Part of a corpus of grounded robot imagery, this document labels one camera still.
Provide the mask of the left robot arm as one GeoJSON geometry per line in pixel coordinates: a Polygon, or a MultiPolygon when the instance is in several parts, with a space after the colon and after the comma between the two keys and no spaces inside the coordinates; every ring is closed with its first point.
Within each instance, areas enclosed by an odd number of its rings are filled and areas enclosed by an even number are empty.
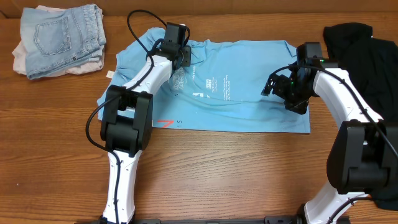
{"type": "Polygon", "coordinates": [[[152,133],[153,97],[180,67],[190,66],[190,30],[168,22],[146,63],[123,86],[106,91],[100,137],[109,157],[109,187],[100,223],[133,223],[137,165],[152,133]]]}

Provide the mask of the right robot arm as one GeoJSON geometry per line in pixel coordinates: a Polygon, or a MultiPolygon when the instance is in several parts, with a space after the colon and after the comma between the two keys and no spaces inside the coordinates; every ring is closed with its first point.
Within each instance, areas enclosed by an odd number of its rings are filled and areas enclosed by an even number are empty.
{"type": "Polygon", "coordinates": [[[365,102],[349,73],[336,60],[324,58],[320,43],[297,48],[297,60],[286,67],[289,77],[270,74],[263,96],[277,95],[285,108],[305,114],[312,96],[320,97],[338,134],[326,162],[328,180],[296,215],[267,216],[265,223],[349,223],[345,211],[371,193],[393,185],[397,175],[397,125],[388,123],[365,102]]]}

